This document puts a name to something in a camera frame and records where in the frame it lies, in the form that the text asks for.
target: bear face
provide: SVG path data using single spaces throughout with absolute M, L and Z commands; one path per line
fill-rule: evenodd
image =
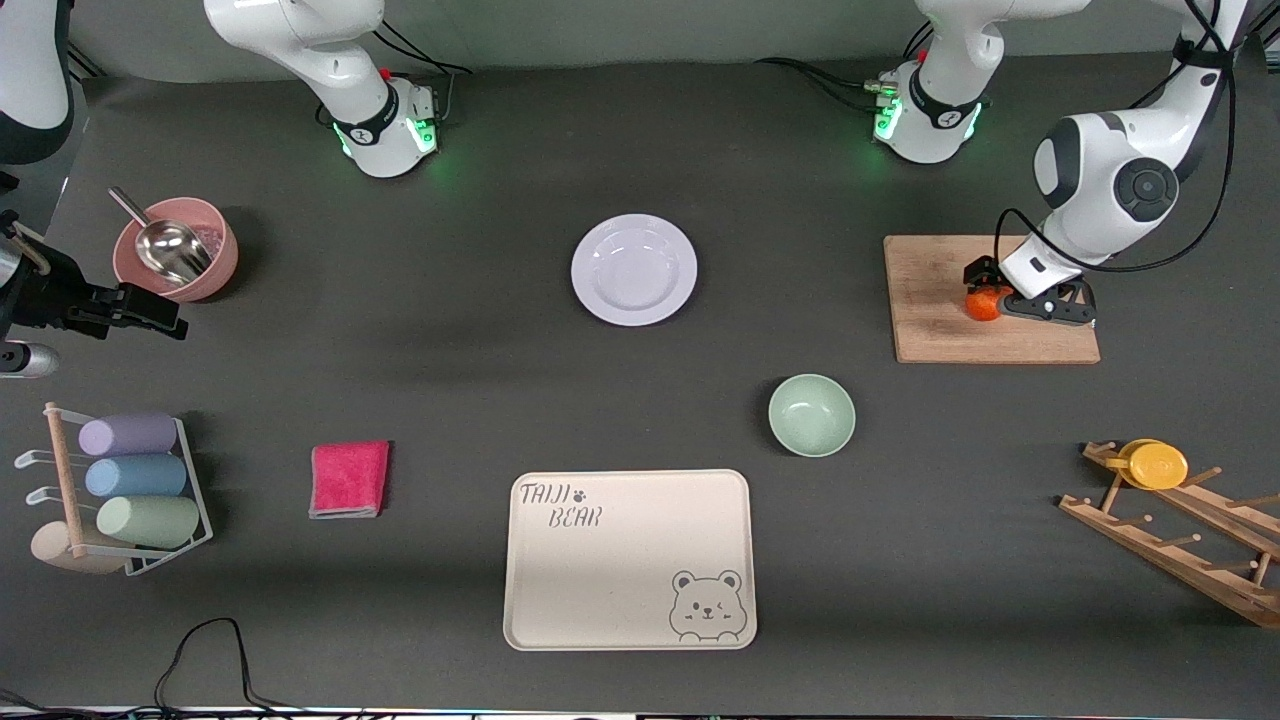
M 680 639 L 717 641 L 724 635 L 733 639 L 746 628 L 746 610 L 739 591 L 742 578 L 724 570 L 718 578 L 695 578 L 681 570 L 671 582 L 676 591 L 676 605 L 671 610 L 671 629 Z

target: white plate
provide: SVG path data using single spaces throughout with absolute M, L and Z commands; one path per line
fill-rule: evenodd
M 596 318 L 649 325 L 694 292 L 698 255 L 680 228 L 653 215 L 618 215 L 586 233 L 573 252 L 573 292 Z
M 751 506 L 733 470 L 531 473 L 511 488 L 511 647 L 739 650 L 755 625 Z

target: folded towel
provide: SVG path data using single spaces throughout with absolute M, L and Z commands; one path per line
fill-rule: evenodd
M 311 451 L 312 520 L 376 518 L 387 484 L 387 441 L 321 445 Z

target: orange fruit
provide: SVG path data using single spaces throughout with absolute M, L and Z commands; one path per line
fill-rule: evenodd
M 964 299 L 964 311 L 974 320 L 989 323 L 1000 318 L 1000 299 L 1011 295 L 1011 287 L 979 287 Z

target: table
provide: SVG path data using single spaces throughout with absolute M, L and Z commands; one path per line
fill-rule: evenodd
M 225 210 L 242 269 L 184 307 L 183 343 L 18 334 L 54 343 L 64 368 L 0 387 L 0 450 L 46 442 L 46 400 L 179 414 L 216 537 L 140 578 L 61 573 L 27 552 L 56 510 L 19 500 L 52 474 L 10 473 L 0 683 L 45 703 L 143 702 L 188 626 L 232 615 L 259 692 L 307 706 L 1275 716 L 1280 635 L 1052 505 L 1108 479 L 1078 442 L 1138 436 L 1226 466 L 1215 482 L 1238 497 L 1277 489 L 1280 147 L 1261 53 L 1240 70 L 1233 192 L 1212 237 L 1170 268 L 1094 278 L 1100 365 L 893 357 L 883 237 L 989 232 L 1011 204 L 1043 217 L 1030 170 L 1043 133 L 1125 106 L 1165 63 L 1010 60 L 943 167 L 891 156 L 867 118 L 782 68 L 486 72 L 458 79 L 440 155 L 392 181 L 343 158 L 300 82 L 87 85 L 92 118 L 50 242 L 105 281 L 125 222 L 108 184 L 140 201 L 195 195 Z M 1132 260 L 1203 222 L 1224 117 L 1184 202 Z M 657 327 L 596 322 L 568 283 L 577 240 L 628 211 L 671 219 L 699 252 L 691 302 Z M 767 432 L 768 393 L 801 372 L 836 377 L 859 407 L 852 443 L 827 460 L 788 456 Z M 307 520 L 310 448 L 369 438 L 396 443 L 384 515 Z M 503 642 L 520 474 L 719 466 L 751 483 L 753 646 Z M 1179 530 L 1152 511 L 1158 532 Z M 197 637 L 170 701 L 238 697 L 229 633 Z

